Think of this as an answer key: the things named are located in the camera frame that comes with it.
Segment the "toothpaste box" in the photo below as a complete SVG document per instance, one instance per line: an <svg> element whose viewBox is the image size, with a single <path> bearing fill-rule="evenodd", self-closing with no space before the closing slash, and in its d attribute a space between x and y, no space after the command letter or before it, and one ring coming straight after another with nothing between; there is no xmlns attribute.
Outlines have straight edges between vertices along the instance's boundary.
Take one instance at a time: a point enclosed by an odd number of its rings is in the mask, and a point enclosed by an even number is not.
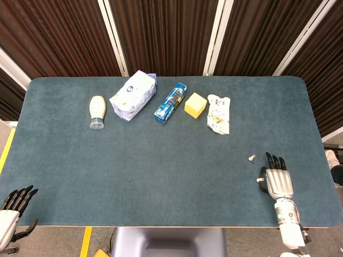
<svg viewBox="0 0 343 257"><path fill-rule="evenodd" d="M173 90L169 93L167 98L161 103L156 112L154 113L155 119L165 124L169 117L173 114L175 109L181 103L182 99L187 93L187 86L177 83Z"/></svg>

